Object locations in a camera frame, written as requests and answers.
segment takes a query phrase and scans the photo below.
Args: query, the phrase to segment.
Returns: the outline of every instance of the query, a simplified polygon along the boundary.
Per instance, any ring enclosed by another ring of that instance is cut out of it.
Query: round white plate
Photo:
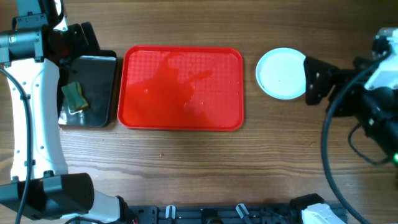
[[[268,95],[291,100],[305,93],[305,55],[298,50],[278,48],[261,57],[256,67],[259,86]]]

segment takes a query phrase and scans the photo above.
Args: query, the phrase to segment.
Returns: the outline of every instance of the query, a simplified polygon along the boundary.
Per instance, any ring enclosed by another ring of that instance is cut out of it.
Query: glossy red surface
[[[118,119],[128,128],[233,131],[243,100],[235,49],[135,46],[125,54]]]

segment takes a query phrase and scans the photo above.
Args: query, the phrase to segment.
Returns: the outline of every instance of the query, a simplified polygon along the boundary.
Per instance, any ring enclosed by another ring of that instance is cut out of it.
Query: wooden tabletop
[[[120,59],[137,44],[227,46],[244,57],[245,120],[235,132],[126,129],[116,119],[117,100],[108,127],[60,130],[70,173],[89,173],[97,190],[120,195],[130,205],[258,204],[312,193],[336,200],[320,159],[326,100],[307,106],[303,96],[292,101],[267,96],[257,85],[256,64],[271,49],[291,47],[352,68],[356,56],[371,56],[380,28],[398,27],[394,0],[69,0],[65,7],[69,24],[90,21],[101,48]],[[10,29],[16,15],[15,1],[0,0],[0,30]],[[7,184],[14,133],[4,77],[0,86],[0,183]],[[353,118],[333,120],[334,178],[369,221],[396,222],[395,170],[373,167],[349,148],[347,135],[355,124]],[[354,142],[369,157],[384,157],[362,130]],[[0,207],[0,223],[13,223],[15,215]]]

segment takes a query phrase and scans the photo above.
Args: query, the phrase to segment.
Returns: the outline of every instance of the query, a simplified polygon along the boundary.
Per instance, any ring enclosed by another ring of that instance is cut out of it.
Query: wooden table
[[[318,193],[336,200],[323,174],[320,130],[324,101],[281,101],[257,85],[254,69],[268,50],[292,47],[342,68],[370,57],[382,27],[397,27],[397,1],[372,0],[69,0],[68,23],[91,21],[102,49],[120,59],[137,44],[229,46],[244,57],[245,122],[231,133],[140,131],[112,117],[104,129],[60,130],[71,173],[87,172],[96,189],[121,195],[130,205],[234,205],[288,202]],[[17,15],[13,0],[0,0],[0,30]],[[9,183],[14,133],[9,89],[0,78],[0,183]],[[117,110],[114,104],[113,114]],[[372,167],[349,148],[356,124],[334,119],[329,155],[344,196],[374,223],[398,221],[392,166]],[[381,159],[381,150],[358,131],[358,149]],[[0,207],[0,223],[16,213]],[[36,223],[62,223],[39,221]]]

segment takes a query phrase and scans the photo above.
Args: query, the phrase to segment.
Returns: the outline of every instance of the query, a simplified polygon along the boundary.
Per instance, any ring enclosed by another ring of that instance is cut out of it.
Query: cable
[[[366,162],[368,162],[368,163],[370,163],[370,164],[372,164],[372,165],[374,165],[374,166],[379,166],[379,165],[383,165],[383,164],[388,163],[388,162],[390,161],[388,158],[385,158],[385,159],[382,159],[382,160],[376,162],[376,161],[371,160],[369,157],[365,156],[364,154],[360,153],[360,152],[355,148],[354,143],[353,143],[353,140],[352,140],[352,137],[353,137],[353,134],[355,133],[355,131],[358,130],[358,128],[360,128],[360,127],[361,127],[361,125],[360,125],[360,124],[357,124],[357,125],[349,132],[349,134],[348,134],[348,144],[349,144],[349,146],[353,149],[353,151],[354,151],[359,157],[361,157],[361,158],[364,159]]]
[[[90,218],[84,218],[84,217],[73,217],[73,218],[69,219],[68,221],[66,221],[64,224],[69,224],[73,221],[84,221],[84,222],[92,222],[92,223],[96,223],[96,224],[105,224],[101,221],[90,219]]]
[[[17,217],[15,220],[15,224],[19,224],[21,222],[21,217],[24,212],[24,207],[26,204],[26,198],[27,198],[27,193],[28,193],[29,184],[30,184],[30,177],[32,174],[32,123],[30,122],[29,102],[28,102],[28,99],[27,99],[24,89],[21,87],[21,85],[18,83],[18,81],[10,73],[8,73],[7,71],[5,71],[2,68],[0,68],[0,72],[5,74],[5,76],[7,76],[7,78],[10,79],[10,81],[18,89],[19,94],[21,95],[21,100],[24,103],[24,108],[25,108],[27,169],[26,169],[26,181],[25,181],[24,193],[22,194],[21,204],[19,205]]]
[[[329,127],[331,123],[331,119],[333,117],[333,114],[337,110],[337,107],[341,103],[344,95],[348,92],[348,90],[354,85],[355,82],[357,82],[360,78],[363,78],[366,74],[368,74],[371,70],[377,68],[379,64],[389,56],[389,54],[385,55],[383,58],[377,60],[374,62],[369,68],[363,70],[360,72],[358,75],[356,75],[347,85],[344,86],[344,88],[339,92],[337,97],[333,100],[333,102],[330,105],[329,112],[326,116],[326,119],[323,123],[322,127],[322,136],[321,136],[321,156],[322,156],[322,164],[323,164],[323,170],[325,171],[325,176],[326,179],[329,183],[329,186],[333,193],[336,195],[336,198],[340,201],[342,206],[347,209],[354,218],[356,218],[360,223],[362,224],[368,224],[369,222],[362,217],[344,198],[344,196],[341,194],[340,190],[338,189],[335,180],[333,179],[333,176],[331,174],[331,169],[330,169],[330,164],[329,164],[329,158],[328,158],[328,133],[329,133]]]

